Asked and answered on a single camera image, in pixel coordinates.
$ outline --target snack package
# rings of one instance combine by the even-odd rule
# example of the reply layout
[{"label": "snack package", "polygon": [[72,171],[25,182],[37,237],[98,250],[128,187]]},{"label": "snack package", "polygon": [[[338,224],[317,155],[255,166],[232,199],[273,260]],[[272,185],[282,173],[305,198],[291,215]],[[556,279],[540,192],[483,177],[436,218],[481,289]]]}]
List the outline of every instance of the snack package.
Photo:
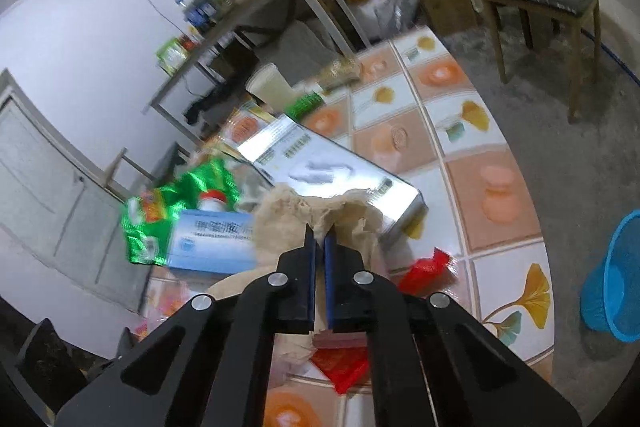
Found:
[{"label": "snack package", "polygon": [[189,52],[178,39],[167,41],[156,52],[158,65],[168,74],[174,74],[182,63],[189,57]]},{"label": "snack package", "polygon": [[336,393],[345,394],[369,372],[367,353],[366,347],[318,349],[311,361],[331,380]]},{"label": "snack package", "polygon": [[418,296],[425,286],[440,277],[449,264],[451,258],[448,253],[440,248],[434,248],[433,257],[430,259],[418,259],[411,269],[398,283],[398,289],[402,293]]},{"label": "snack package", "polygon": [[273,117],[261,109],[253,100],[235,109],[220,130],[219,136],[228,146],[236,149],[258,131],[273,121]]},{"label": "snack package", "polygon": [[129,261],[164,266],[172,227],[180,212],[197,208],[199,194],[211,189],[224,192],[229,208],[235,208],[238,188],[222,158],[204,162],[173,183],[129,198],[121,220]]},{"label": "snack package", "polygon": [[362,73],[362,64],[353,57],[332,60],[318,73],[318,86],[322,90],[332,90],[351,82],[357,82]]},{"label": "snack package", "polygon": [[183,210],[174,227],[167,266],[224,275],[254,269],[253,223],[252,214]]},{"label": "snack package", "polygon": [[238,188],[239,199],[236,202],[235,211],[252,212],[273,185],[251,163],[247,163],[238,151],[220,139],[217,141],[211,139],[203,148],[193,152],[188,165],[193,168],[214,157],[225,159],[225,168],[233,176],[234,183]]},{"label": "snack package", "polygon": [[144,320],[134,330],[135,336],[141,341],[160,324],[177,312],[191,298],[189,286],[184,281],[163,280],[156,281],[159,287],[148,292],[148,301],[143,314]]},{"label": "snack package", "polygon": [[286,107],[284,114],[286,114],[291,120],[299,122],[306,115],[315,111],[318,107],[324,105],[324,100],[316,92],[310,92],[302,95],[294,103]]}]

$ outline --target ginkgo leaf pattern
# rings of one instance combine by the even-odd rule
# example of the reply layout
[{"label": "ginkgo leaf pattern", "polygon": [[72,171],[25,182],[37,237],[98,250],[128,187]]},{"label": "ginkgo leaf pattern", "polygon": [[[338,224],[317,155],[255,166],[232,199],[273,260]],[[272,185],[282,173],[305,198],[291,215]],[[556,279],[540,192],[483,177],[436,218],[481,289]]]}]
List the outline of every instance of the ginkgo leaf pattern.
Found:
[{"label": "ginkgo leaf pattern", "polygon": [[487,322],[491,324],[498,335],[498,340],[505,346],[511,346],[516,341],[520,333],[520,324],[522,322],[522,312],[514,311],[505,320],[500,323]]},{"label": "ginkgo leaf pattern", "polygon": [[540,264],[535,263],[529,267],[524,292],[515,304],[529,312],[539,330],[544,329],[549,306],[551,306],[551,295],[549,295],[549,281],[546,280]]},{"label": "ginkgo leaf pattern", "polygon": [[462,122],[456,122],[451,127],[447,127],[445,132],[447,133],[449,141],[453,143],[463,137],[465,134],[465,126],[462,125]]},{"label": "ginkgo leaf pattern", "polygon": [[542,271],[540,264],[533,263],[529,267],[527,280],[524,283],[524,291],[522,292],[520,298],[508,304],[505,304],[504,306],[500,306],[498,309],[495,309],[485,317],[482,323],[493,325],[497,330],[499,339],[500,328],[502,328],[503,336],[506,335],[506,338],[508,338],[510,341],[509,344],[506,344],[507,346],[509,346],[515,341],[517,333],[520,333],[520,318],[518,318],[518,331],[515,331],[515,329],[513,328],[509,330],[509,328],[502,327],[501,325],[504,325],[505,322],[511,319],[511,317],[514,317],[515,313],[520,312],[512,313],[511,315],[509,315],[509,317],[507,317],[506,320],[499,324],[493,323],[489,319],[497,315],[499,312],[511,308],[512,306],[522,306],[524,309],[526,309],[527,312],[529,312],[529,315],[531,316],[531,319],[533,320],[533,323],[536,325],[536,327],[539,330],[543,330],[545,328],[546,319],[549,314],[549,307],[551,306],[551,295],[549,295],[549,288],[549,281],[546,279],[546,276]]},{"label": "ginkgo leaf pattern", "polygon": [[393,89],[386,86],[380,86],[373,92],[373,96],[371,97],[371,99],[367,100],[367,102],[364,102],[362,105],[360,105],[360,107],[357,107],[355,112],[360,112],[366,109],[372,103],[393,103],[395,97],[396,92]]},{"label": "ginkgo leaf pattern", "polygon": [[462,103],[460,118],[468,121],[468,123],[482,132],[489,130],[489,116],[484,110],[484,107],[480,107],[473,100],[465,100],[465,102]]}]

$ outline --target table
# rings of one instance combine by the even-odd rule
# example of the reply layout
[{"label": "table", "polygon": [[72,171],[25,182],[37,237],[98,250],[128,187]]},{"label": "table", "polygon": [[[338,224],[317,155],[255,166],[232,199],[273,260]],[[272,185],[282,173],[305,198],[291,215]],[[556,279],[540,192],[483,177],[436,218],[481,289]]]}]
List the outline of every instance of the table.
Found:
[{"label": "table", "polygon": [[[500,128],[428,28],[358,58],[362,81],[332,93],[303,123],[422,192],[426,217],[386,253],[392,279],[435,247],[447,251],[450,277],[430,292],[451,295],[550,380],[554,307],[545,243]],[[339,396],[310,362],[277,389],[318,417],[308,425],[374,424],[368,385]]]},{"label": "table", "polygon": [[[149,107],[152,107],[154,110],[158,111],[162,117],[171,123],[177,130],[183,133],[187,138],[192,140],[194,143],[199,144],[200,139],[193,133],[193,131],[184,123],[173,115],[171,115],[164,107],[162,107],[162,100],[169,94],[169,92],[174,89],[176,84],[180,81],[180,79],[189,71],[191,68],[197,68],[202,74],[204,74],[213,84],[217,83],[214,75],[207,70],[200,62],[200,58],[204,55],[208,50],[210,50],[213,46],[215,46],[218,41],[229,32],[233,31],[241,22],[246,20],[252,14],[256,13],[261,8],[265,7],[272,0],[244,0],[239,2],[238,4],[231,7],[231,9],[224,14],[222,19],[218,21],[218,23],[210,29],[206,35],[204,35],[204,39],[200,42],[192,51],[189,57],[180,65],[180,67],[172,74],[156,91],[153,98],[149,101],[148,106],[144,109],[143,112],[146,112]],[[327,29],[331,38],[338,45],[338,48],[342,52],[343,55],[353,55],[353,50],[351,49],[350,44],[346,41],[338,26],[335,24],[334,19],[324,10],[322,4],[319,0],[304,0],[309,7],[313,10],[314,14],[318,17],[319,21],[322,25]],[[362,40],[366,47],[370,46],[369,39],[367,38],[366,33],[360,27],[360,24],[357,22],[353,13],[347,6],[344,0],[335,0],[340,7],[340,9],[345,13],[351,25],[353,25],[356,30],[359,38]]]}]

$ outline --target blue and white box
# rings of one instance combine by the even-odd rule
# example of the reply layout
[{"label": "blue and white box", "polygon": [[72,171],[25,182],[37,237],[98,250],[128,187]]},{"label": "blue and white box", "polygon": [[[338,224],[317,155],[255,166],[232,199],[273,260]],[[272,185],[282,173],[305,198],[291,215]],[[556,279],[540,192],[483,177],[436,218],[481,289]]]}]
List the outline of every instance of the blue and white box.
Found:
[{"label": "blue and white box", "polygon": [[183,210],[174,226],[167,266],[233,274],[257,266],[254,216],[239,212]]}]

